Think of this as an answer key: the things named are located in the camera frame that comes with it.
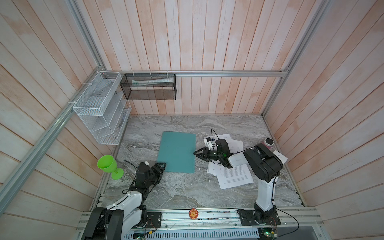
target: wood panel wall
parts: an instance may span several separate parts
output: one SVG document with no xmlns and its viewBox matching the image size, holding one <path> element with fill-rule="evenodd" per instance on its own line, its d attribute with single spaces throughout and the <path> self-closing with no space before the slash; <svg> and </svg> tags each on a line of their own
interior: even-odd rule
<svg viewBox="0 0 384 240">
<path fill-rule="evenodd" d="M 334 1 L 266 116 L 333 239 L 384 238 L 383 13 Z"/>
<path fill-rule="evenodd" d="M 280 70 L 319 0 L 77 0 L 108 70 Z M 178 78 L 132 114 L 261 113 L 278 79 Z"/>
<path fill-rule="evenodd" d="M 2 0 L 0 31 L 2 185 L 97 64 L 65 1 Z M 0 238 L 70 239 L 110 151 L 73 116 L 0 217 Z"/>
</svg>

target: teal folder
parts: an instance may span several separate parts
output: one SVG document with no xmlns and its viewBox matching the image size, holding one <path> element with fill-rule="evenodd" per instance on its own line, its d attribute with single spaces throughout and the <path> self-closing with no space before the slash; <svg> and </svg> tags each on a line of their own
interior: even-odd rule
<svg viewBox="0 0 384 240">
<path fill-rule="evenodd" d="M 167 172 L 195 172 L 196 134 L 163 132 L 157 162 L 166 162 Z"/>
</svg>

